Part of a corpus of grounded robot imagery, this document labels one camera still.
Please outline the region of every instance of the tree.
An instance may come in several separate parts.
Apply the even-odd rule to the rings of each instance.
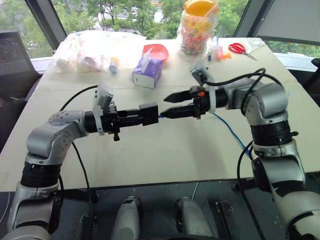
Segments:
[[[52,3],[67,34],[93,28],[95,21],[83,11],[84,0],[53,0]],[[1,4],[0,30],[19,30],[30,58],[53,54],[53,49],[24,0],[5,0]]]
[[[149,28],[146,39],[168,39],[168,33],[162,23],[154,22]]]
[[[114,23],[112,22],[111,19],[106,19],[103,23],[104,26],[106,27],[111,27],[115,32],[118,32],[119,29],[123,28],[134,28],[132,21],[128,19],[119,19],[115,18]]]
[[[117,15],[124,11],[125,2],[124,0],[87,0],[87,9],[89,14],[97,19],[101,29],[105,30],[105,14],[110,15],[112,26],[115,28]]]
[[[182,11],[184,10],[184,3],[186,0],[162,0],[162,20],[168,22],[172,19],[172,14],[178,13],[181,16]]]
[[[154,16],[157,8],[150,0],[131,0],[127,4],[127,11],[130,13],[128,19],[133,22],[133,27],[143,36],[148,35],[148,31],[154,25]]]
[[[185,0],[163,0],[161,3],[162,22],[166,37],[168,39],[175,39],[181,21],[181,14],[184,10]]]
[[[320,57],[320,46],[281,41],[265,41],[265,43],[274,53],[297,53],[310,57]]]
[[[88,12],[76,10],[81,6],[73,5],[71,8],[64,2],[65,0],[56,2],[54,9],[66,34],[94,29],[96,20]]]
[[[248,0],[219,1],[219,20],[214,35],[232,37],[247,4]]]

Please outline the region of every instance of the plastic bag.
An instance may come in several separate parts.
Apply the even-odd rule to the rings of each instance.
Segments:
[[[218,1],[204,16],[191,15],[186,10],[182,12],[177,39],[183,53],[198,55],[207,51],[207,41],[214,35],[218,14]]]
[[[243,37],[240,39],[240,41],[242,42],[242,45],[245,46],[248,54],[265,45],[265,42],[258,37]]]
[[[146,37],[128,32],[89,30],[69,34],[53,56],[60,73],[132,69],[141,58]]]

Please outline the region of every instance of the black chair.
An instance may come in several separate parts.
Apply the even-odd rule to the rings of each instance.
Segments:
[[[18,31],[0,32],[0,152],[41,77],[34,69]]]
[[[318,69],[313,73],[313,75],[306,81],[303,87],[308,90],[313,83],[320,81],[320,58],[314,58],[311,63],[315,65]]]

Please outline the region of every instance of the red scissors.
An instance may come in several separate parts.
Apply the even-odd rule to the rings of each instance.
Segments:
[[[232,43],[229,45],[229,50],[235,54],[244,54],[249,58],[258,61],[254,56],[251,56],[249,53],[246,52],[246,48],[240,43]]]

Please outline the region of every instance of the black cable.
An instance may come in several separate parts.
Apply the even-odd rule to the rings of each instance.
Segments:
[[[84,178],[85,178],[85,183],[86,183],[86,191],[88,193],[88,203],[89,203],[89,216],[91,218],[94,217],[94,212],[93,212],[93,209],[92,209],[92,201],[91,201],[91,189],[90,189],[90,185],[89,185],[89,180],[88,180],[88,176],[87,176],[87,171],[86,171],[86,168],[84,166],[84,163],[82,162],[82,159],[81,159],[81,156],[80,156],[80,153],[75,145],[75,143],[73,142],[72,143],[72,146],[76,152],[76,155],[78,156],[78,159],[79,159],[79,162],[81,164],[81,167],[82,167],[82,170],[83,170],[83,174],[84,174]]]
[[[240,107],[240,110],[241,110],[241,113],[242,115],[246,115],[246,109],[245,109],[245,103],[248,99],[248,96],[249,94],[253,91],[253,89],[255,88],[255,86],[257,86],[257,84],[261,81],[261,79],[263,78],[263,76],[266,74],[266,69],[265,68],[260,68],[258,69],[257,71],[255,71],[256,73],[260,73],[260,76],[255,80],[255,82],[251,85],[251,87],[248,89],[248,91],[246,91],[243,99],[242,99],[242,102],[241,102],[241,107]]]
[[[64,187],[64,182],[62,181],[62,177],[61,175],[59,174],[59,184],[60,184],[60,209],[62,208],[62,205],[64,204],[64,190],[65,190],[65,187]]]
[[[98,87],[98,85],[93,85],[93,86],[89,86],[89,87],[87,87],[87,88],[85,88],[85,89],[82,89],[81,91],[77,92],[75,95],[73,95],[72,97],[70,97],[68,101],[66,101],[66,103],[61,107],[60,112],[63,111],[63,110],[67,107],[67,105],[68,105],[73,99],[75,99],[78,95],[80,95],[80,94],[82,94],[83,92],[88,91],[88,90],[90,90],[90,89],[95,89],[95,88],[97,88],[97,87]],[[80,157],[80,154],[79,154],[79,151],[78,151],[76,145],[75,145],[74,143],[72,143],[72,146],[73,146],[75,152],[77,153],[79,162],[80,162],[80,164],[81,164],[81,167],[82,167],[82,170],[83,170],[83,173],[84,173],[84,177],[86,178],[86,182],[87,182],[87,185],[86,185],[86,186],[87,186],[87,193],[88,193],[88,195],[89,195],[89,197],[88,197],[88,199],[89,199],[89,202],[88,202],[88,203],[89,203],[89,214],[90,214],[91,217],[93,217],[93,210],[92,210],[92,203],[91,203],[91,190],[90,190],[90,186],[89,186],[89,181],[88,181],[88,177],[87,177],[87,172],[86,172],[86,169],[85,169],[85,167],[84,167],[84,165],[83,165],[83,163],[82,163],[82,160],[81,160],[81,157]],[[61,187],[61,195],[60,195],[61,206],[60,206],[60,207],[62,208],[62,205],[63,205],[63,203],[64,203],[64,182],[63,182],[62,177],[61,177],[60,174],[59,174],[59,183],[60,183],[60,187]]]
[[[241,186],[241,178],[240,178],[240,165],[241,165],[241,161],[242,161],[242,158],[243,158],[243,156],[245,155],[246,151],[247,151],[247,150],[250,148],[250,146],[252,145],[252,143],[253,143],[253,141],[251,141],[251,142],[243,149],[243,151],[242,151],[241,154],[240,154],[240,157],[239,157],[239,160],[238,160],[238,163],[237,163],[237,166],[236,166],[236,181],[237,181],[237,184],[238,184],[238,188],[239,188],[239,190],[240,190],[240,192],[241,192],[241,195],[242,195],[242,197],[243,197],[243,200],[244,200],[244,202],[245,202],[245,204],[246,204],[246,206],[247,206],[247,208],[248,208],[248,210],[249,210],[249,212],[250,212],[250,215],[251,215],[252,220],[253,220],[253,222],[254,222],[255,228],[256,228],[256,230],[257,230],[257,232],[258,232],[261,240],[266,240],[266,238],[265,238],[265,236],[264,236],[264,233],[262,232],[262,230],[261,230],[261,228],[260,228],[260,225],[259,225],[259,223],[258,223],[258,220],[257,220],[257,218],[256,218],[256,216],[255,216],[255,213],[254,213],[253,209],[251,208],[251,205],[250,205],[250,203],[249,203],[249,201],[248,201],[248,199],[247,199],[247,197],[246,197],[245,191],[244,191],[244,189],[243,189],[242,186]]]
[[[232,78],[228,81],[222,81],[222,82],[210,82],[210,81],[206,81],[204,80],[203,83],[205,84],[208,84],[209,86],[216,86],[216,87],[219,87],[219,86],[223,86],[223,85],[226,85],[226,84],[231,84],[235,81],[238,81],[240,79],[243,79],[243,78],[251,78],[253,76],[260,76],[261,74],[258,73],[258,72],[252,72],[252,73],[246,73],[246,74],[243,74],[241,76],[237,76],[235,78]],[[271,79],[272,81],[274,81],[276,84],[279,84],[282,86],[281,82],[276,79],[274,76],[271,76],[269,74],[264,74],[264,77],[268,78],[268,79]]]
[[[70,97],[70,99],[69,99],[68,101],[66,101],[66,103],[65,103],[65,104],[62,106],[62,108],[60,109],[60,112],[63,111],[63,110],[66,108],[66,106],[67,106],[73,99],[75,99],[78,95],[80,95],[80,94],[82,94],[83,92],[88,91],[88,90],[90,90],[90,89],[95,89],[95,88],[97,88],[97,87],[98,87],[98,85],[93,85],[93,86],[89,86],[89,87],[87,87],[87,88],[85,88],[85,89],[82,89],[81,91],[77,92],[75,95],[73,95],[72,97]]]
[[[250,147],[250,150],[249,150],[249,158],[251,159],[251,161],[254,160],[254,158],[252,157],[252,150],[254,149],[253,146]]]

